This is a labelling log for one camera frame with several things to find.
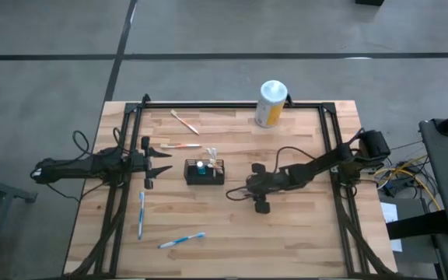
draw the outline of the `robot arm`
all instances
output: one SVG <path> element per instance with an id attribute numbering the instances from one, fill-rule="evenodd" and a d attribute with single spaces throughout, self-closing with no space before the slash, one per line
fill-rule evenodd
<path id="1" fill-rule="evenodd" d="M 157 152 L 149 147 L 149 137 L 142 138 L 144 154 L 137 150 L 123 156 L 119 147 L 107 148 L 85 159 L 55 160 L 44 159 L 39 162 L 30 176 L 38 184 L 50 184 L 60 179 L 99 178 L 114 186 L 121 185 L 126 173 L 145 172 L 145 188 L 152 189 L 151 178 L 168 170 L 171 166 L 152 168 L 150 157 L 168 157 L 171 155 Z"/>
<path id="2" fill-rule="evenodd" d="M 350 145 L 357 139 L 359 148 L 351 149 Z M 266 172 L 264 165 L 254 163 L 254 174 L 247 179 L 246 189 L 249 194 L 246 196 L 255 201 L 256 212 L 267 214 L 270 206 L 266 202 L 266 194 L 305 187 L 317 174 L 335 167 L 338 169 L 340 183 L 352 186 L 359 181 L 362 169 L 382 167 L 389 155 L 390 149 L 381 132 L 361 129 L 349 142 L 309 163 L 282 166 L 277 173 Z"/>

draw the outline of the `bottle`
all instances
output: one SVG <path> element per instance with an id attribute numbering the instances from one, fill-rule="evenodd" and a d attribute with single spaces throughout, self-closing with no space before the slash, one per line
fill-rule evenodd
<path id="1" fill-rule="evenodd" d="M 203 162 L 197 162 L 196 169 L 198 170 L 198 174 L 205 175 L 206 170 L 205 170 L 205 165 L 203 164 Z"/>
<path id="2" fill-rule="evenodd" d="M 261 86 L 261 98 L 255 110 L 255 122 L 263 128 L 272 128 L 279 122 L 288 89 L 279 81 L 271 80 Z"/>

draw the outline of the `wooden table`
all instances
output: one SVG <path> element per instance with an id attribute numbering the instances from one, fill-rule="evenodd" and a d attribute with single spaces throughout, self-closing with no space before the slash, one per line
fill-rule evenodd
<path id="1" fill-rule="evenodd" d="M 359 116 L 354 101 L 335 103 L 345 142 L 360 128 Z M 105 103 L 95 152 L 115 146 L 111 131 L 113 127 L 121 126 L 124 104 Z M 118 277 L 345 276 L 328 173 L 316 176 L 303 189 L 269 195 L 271 213 L 268 215 L 257 214 L 252 201 L 230 201 L 224 195 L 226 190 L 243 186 L 251 174 L 251 163 L 263 163 L 272 170 L 276 151 L 284 145 L 303 149 L 313 156 L 324 154 L 316 110 L 284 110 L 280 124 L 269 129 L 254 123 L 254 110 L 251 109 L 185 109 L 177 112 L 196 127 L 200 136 L 172 117 L 170 109 L 143 110 L 140 137 L 150 136 L 152 147 L 173 155 L 153 159 L 153 166 L 173 165 L 173 168 L 154 180 L 151 191 L 144 189 L 144 174 L 133 176 Z M 184 160 L 207 159 L 205 149 L 162 150 L 159 148 L 162 143 L 200 143 L 204 148 L 217 148 L 218 158 L 223 159 L 226 166 L 225 185 L 187 186 L 183 177 Z M 299 152 L 285 150 L 279 157 L 279 166 L 308 161 L 310 159 Z M 87 180 L 84 191 L 98 183 L 98 180 Z M 98 240 L 107 189 L 102 187 L 81 201 L 65 272 L 73 271 Z M 146 193 L 142 241 L 138 241 L 137 234 L 139 191 Z M 396 271 L 374 184 L 360 184 L 356 201 L 364 237 L 385 265 Z M 157 249 L 162 243 L 199 232 L 205 232 L 206 237 Z M 353 241 L 351 247 L 355 256 Z M 106 268 L 110 263 L 109 250 L 111 245 L 105 256 Z"/>

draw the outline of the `cable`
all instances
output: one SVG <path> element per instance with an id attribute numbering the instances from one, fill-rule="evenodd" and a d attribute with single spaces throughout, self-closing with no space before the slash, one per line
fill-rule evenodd
<path id="1" fill-rule="evenodd" d="M 127 149 L 124 149 L 124 147 L 121 146 L 121 141 L 117 138 L 117 135 L 115 134 L 117 132 L 119 136 L 121 135 L 121 130 L 118 128 L 114 128 L 112 133 L 114 134 L 115 143 L 117 143 L 117 147 L 122 149 L 123 152 L 126 152 L 127 154 L 133 153 L 134 151 L 129 151 Z"/>
<path id="2" fill-rule="evenodd" d="M 345 191 L 347 191 L 347 192 L 348 192 L 348 190 L 352 191 L 352 189 L 355 189 L 355 191 L 353 192 L 352 196 L 355 197 L 355 196 L 357 195 L 357 187 L 356 187 L 356 186 L 343 187 L 343 188 L 344 188 Z M 341 195 L 341 193 L 340 193 L 340 196 L 341 196 L 341 198 L 343 198 L 343 199 L 347 199 L 346 197 L 344 197 L 343 195 Z"/>
<path id="3" fill-rule="evenodd" d="M 438 202 L 436 202 L 436 199 L 433 197 L 432 193 L 429 191 L 429 189 L 426 187 L 426 185 L 421 180 L 419 180 L 413 173 L 410 173 L 407 170 L 399 170 L 399 169 L 395 169 L 395 168 L 389 168 L 389 169 L 385 169 L 385 170 L 378 170 L 377 173 L 381 173 L 381 172 L 384 172 L 384 171 L 392 171 L 393 173 L 403 173 L 403 174 L 407 174 L 407 175 L 413 177 L 414 180 L 416 180 L 416 182 L 418 182 L 418 184 L 423 189 L 425 189 L 426 192 L 428 192 L 429 196 L 432 198 L 432 201 L 435 203 L 437 209 L 441 210 Z"/>
<path id="4" fill-rule="evenodd" d="M 245 187 L 237 187 L 237 188 L 233 188 L 232 190 L 227 191 L 226 192 L 227 199 L 232 200 L 232 201 L 244 201 L 244 200 L 246 200 L 248 198 L 251 198 L 251 194 L 245 194 L 242 198 L 231 198 L 229 196 L 229 194 L 232 193 L 232 192 L 243 190 L 243 189 L 246 189 L 246 188 L 247 188 L 246 186 Z"/>
<path id="5" fill-rule="evenodd" d="M 98 187 L 101 187 L 101 186 L 103 186 L 104 184 L 105 184 L 105 183 L 103 182 L 103 183 L 101 183 L 101 184 L 95 186 L 94 188 L 90 189 L 89 191 L 87 191 L 85 194 L 82 195 L 81 199 L 83 199 L 83 198 L 84 198 L 88 193 L 90 193 L 91 191 L 96 190 Z"/>
<path id="6" fill-rule="evenodd" d="M 426 171 L 426 169 L 423 170 L 422 175 L 426 178 L 426 183 L 429 183 L 430 186 L 432 186 L 432 192 L 433 192 L 433 197 L 436 198 L 436 195 L 438 194 L 439 188 L 438 185 L 436 184 L 435 178 L 433 178 L 428 171 Z M 430 200 L 426 206 L 428 207 L 429 210 L 429 206 L 432 204 L 432 200 Z"/>
<path id="7" fill-rule="evenodd" d="M 422 157 L 419 157 L 419 158 L 417 158 L 417 159 L 412 159 L 412 160 L 406 162 L 405 164 L 403 164 L 400 168 L 405 168 L 405 167 L 408 166 L 410 163 L 413 163 L 413 162 L 415 162 L 415 161 L 418 161 L 418 160 L 420 160 L 421 158 L 422 158 Z M 428 159 L 429 159 L 429 157 L 426 156 L 426 159 L 425 159 L 425 162 L 424 162 L 424 163 L 421 163 L 421 164 L 415 164 L 415 165 L 414 165 L 414 166 L 420 166 L 420 165 L 422 166 L 421 169 L 419 169 L 419 171 L 418 171 L 416 174 L 419 174 L 419 173 L 423 174 L 422 171 L 423 171 L 424 168 L 425 168 L 425 164 L 428 163 L 428 162 L 427 162 Z M 390 176 L 387 177 L 387 181 L 386 181 L 385 183 L 383 183 L 381 186 L 379 186 L 379 187 L 377 188 L 377 190 L 382 189 L 383 187 L 385 187 L 385 186 L 386 186 L 389 182 L 391 182 L 391 181 L 393 182 L 393 181 L 396 181 L 396 180 L 405 180 L 405 179 L 408 179 L 408 177 L 397 178 L 397 179 L 391 179 L 391 177 L 392 177 L 394 174 L 395 174 L 395 172 L 391 173 Z M 416 189 L 416 187 L 414 187 L 414 186 L 413 186 L 413 188 L 415 189 L 415 193 L 414 193 L 414 196 L 413 196 L 412 198 L 415 199 L 416 196 L 418 195 L 418 189 Z M 435 195 L 434 187 L 432 186 L 432 188 L 433 188 L 433 197 L 435 197 L 436 195 Z"/>
<path id="8" fill-rule="evenodd" d="M 405 145 L 402 145 L 402 146 L 398 146 L 398 147 L 395 147 L 395 148 L 390 149 L 390 151 L 393 151 L 393 150 L 396 150 L 396 149 L 405 148 L 405 147 L 408 147 L 408 146 L 410 146 L 410 145 L 418 144 L 418 143 L 421 143 L 421 142 L 422 142 L 422 141 L 420 140 L 420 141 L 412 142 L 412 143 L 405 144 Z"/>
<path id="9" fill-rule="evenodd" d="M 275 162 L 275 166 L 274 166 L 274 170 L 272 171 L 272 174 L 276 173 L 276 170 L 278 169 L 278 164 L 279 164 L 279 153 L 280 153 L 282 150 L 284 150 L 284 149 L 294 149 L 294 150 L 296 150 L 297 152 L 301 152 L 303 155 L 310 157 L 312 160 L 316 160 L 315 157 L 313 157 L 312 155 L 308 154 L 307 152 L 304 152 L 304 151 L 301 150 L 301 149 L 298 149 L 298 148 L 296 148 L 296 147 L 292 147 L 292 146 L 284 146 L 284 147 L 281 147 L 281 148 L 276 152 L 276 162 Z M 226 192 L 226 197 L 227 197 L 229 200 L 232 200 L 232 201 L 243 201 L 243 200 L 246 200 L 246 199 L 248 199 L 248 198 L 251 198 L 251 197 L 252 197 L 251 194 L 246 194 L 246 195 L 244 195 L 242 198 L 231 198 L 231 197 L 229 196 L 229 194 L 232 193 L 232 192 L 235 192 L 235 191 L 243 190 L 243 189 L 248 188 L 248 187 L 252 187 L 252 186 L 256 186 L 256 185 L 258 185 L 258 184 L 262 184 L 262 183 L 264 183 L 265 181 L 266 181 L 266 178 L 264 177 L 264 179 L 262 179 L 261 181 L 255 183 L 255 184 L 251 184 L 251 185 L 244 186 L 244 187 L 233 188 L 232 190 L 229 190 L 229 191 Z"/>
<path id="10" fill-rule="evenodd" d="M 378 182 L 376 182 L 375 180 L 369 180 L 369 179 L 359 179 L 359 181 L 361 182 L 371 182 L 371 183 L 375 183 L 376 184 L 376 188 L 379 187 Z"/>
<path id="11" fill-rule="evenodd" d="M 77 201 L 77 203 L 80 203 L 79 200 L 78 200 L 77 198 L 72 197 L 72 196 L 68 196 L 68 195 L 65 195 L 65 194 L 62 194 L 60 191 L 58 191 L 57 189 L 55 189 L 54 187 L 52 187 L 50 184 L 46 184 L 46 185 L 47 185 L 47 187 L 49 187 L 51 190 L 53 190 L 53 191 L 56 192 L 57 194 L 61 195 L 62 197 L 64 197 L 64 198 L 71 198 L 71 199 Z"/>
<path id="12" fill-rule="evenodd" d="M 77 134 L 81 135 L 82 139 L 84 139 L 84 142 L 86 143 L 86 148 L 85 149 L 83 149 L 81 147 L 81 145 L 78 144 L 77 139 L 75 138 L 75 136 Z M 82 152 L 82 156 L 84 156 L 84 155 L 92 156 L 93 155 L 91 152 L 89 152 L 89 141 L 87 140 L 87 138 L 84 135 L 84 133 L 82 133 L 82 131 L 74 131 L 74 132 L 72 132 L 72 141 L 74 142 L 74 144 L 77 147 L 77 149 L 79 149 L 79 151 Z"/>
<path id="13" fill-rule="evenodd" d="M 414 164 L 414 165 L 413 165 L 414 167 L 421 166 L 421 168 L 420 168 L 417 172 L 412 172 L 412 173 L 414 173 L 414 174 L 422 174 L 423 176 L 425 176 L 425 174 L 424 174 L 422 171 L 423 171 L 424 168 L 425 168 L 425 164 L 428 164 L 428 163 L 429 163 L 429 161 L 426 161 L 426 162 L 424 162 L 424 163 Z M 406 180 L 406 179 L 408 179 L 407 176 L 404 177 L 404 178 L 392 179 L 391 181 L 393 182 L 393 181 L 396 181 L 396 180 Z"/>
<path id="14" fill-rule="evenodd" d="M 412 199 L 416 199 L 416 197 L 418 196 L 418 188 L 415 186 L 412 186 L 412 188 L 414 189 L 414 195 L 412 196 Z"/>
<path id="15" fill-rule="evenodd" d="M 394 170 L 394 171 L 387 177 L 387 182 L 385 182 L 385 184 L 388 183 L 388 180 L 391 179 L 391 177 L 397 172 L 397 170 L 402 170 L 402 169 L 404 169 L 406 166 L 409 166 L 411 163 L 416 162 L 416 161 L 419 161 L 419 160 L 421 160 L 421 159 L 424 159 L 425 157 L 427 157 L 427 155 L 420 156 L 420 157 L 418 157 L 417 159 L 411 159 L 411 160 L 409 160 L 408 162 L 404 163 L 403 165 L 399 166 L 397 169 L 395 169 L 395 170 Z M 382 173 L 382 172 L 385 172 L 385 171 L 388 171 L 388 170 L 391 170 L 391 168 L 390 168 L 390 169 L 382 169 L 382 170 L 378 170 L 378 171 L 376 171 L 376 172 L 373 174 L 373 176 L 376 176 L 377 174 Z"/>

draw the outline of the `concrete floor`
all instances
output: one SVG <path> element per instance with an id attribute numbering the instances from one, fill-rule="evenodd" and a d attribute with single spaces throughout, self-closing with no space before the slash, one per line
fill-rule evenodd
<path id="1" fill-rule="evenodd" d="M 114 54 L 128 0 L 0 0 L 0 54 Z M 448 0 L 143 0 L 126 53 L 448 52 Z M 0 181 L 39 192 L 17 201 L 0 238 L 0 279 L 61 273 L 77 204 L 28 177 L 45 157 L 94 139 L 112 61 L 0 61 Z M 448 59 L 124 61 L 113 100 L 256 100 L 279 79 L 296 100 L 356 100 L 362 125 L 390 146 L 448 116 Z M 422 145 L 394 152 L 397 161 Z M 56 187 L 78 196 L 82 181 Z"/>

